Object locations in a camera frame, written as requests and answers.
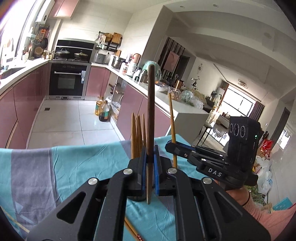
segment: oven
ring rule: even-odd
[[[91,64],[51,61],[49,99],[85,98]]]

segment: oven window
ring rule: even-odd
[[[57,88],[58,89],[74,89],[75,87],[75,75],[71,74],[60,74],[58,83],[57,83]]]

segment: plastic bottle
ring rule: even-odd
[[[110,110],[110,108],[109,108],[108,102],[105,100],[103,106],[101,107],[101,111],[99,114],[100,121],[107,121],[108,120],[109,110]]]
[[[104,97],[98,97],[99,100],[96,102],[95,115],[99,116],[102,105],[104,104]]]

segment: pink sleeve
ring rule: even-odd
[[[273,211],[269,214],[267,211],[260,211],[253,202],[252,197],[250,197],[244,209],[268,230],[273,241],[290,222],[296,211],[296,205],[293,205],[287,210]]]

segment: white countertop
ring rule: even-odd
[[[141,92],[142,94],[148,96],[148,91],[145,88],[145,84],[143,84],[143,83],[138,84],[138,83],[134,82],[132,80],[132,78],[128,77],[127,75],[123,75],[123,74],[119,73],[119,70],[114,69],[111,66],[108,66],[106,64],[92,63],[91,66],[107,68],[108,70],[115,73],[116,75],[118,75],[123,80],[125,80],[128,84],[133,86],[139,92]],[[169,99],[168,99],[168,96],[166,94],[163,94],[163,93],[160,93],[160,92],[156,91],[155,92],[155,103],[159,107],[164,109],[166,112],[170,113]],[[173,104],[173,112],[174,112],[175,117],[178,115],[178,113],[206,114],[206,115],[209,115],[209,113],[207,113],[203,109],[196,108],[196,107],[193,107],[193,106],[185,104],[185,103],[181,103],[181,102],[172,100],[172,104]]]
[[[0,95],[3,94],[4,91],[6,91],[10,86],[12,86],[19,79],[23,78],[25,75],[37,69],[38,67],[46,64],[47,62],[48,62],[48,59],[39,58],[35,60],[28,60],[25,63],[23,61],[20,61],[16,65],[10,66],[8,69],[19,68],[19,67],[24,67],[24,68],[8,76],[5,79],[0,80]]]

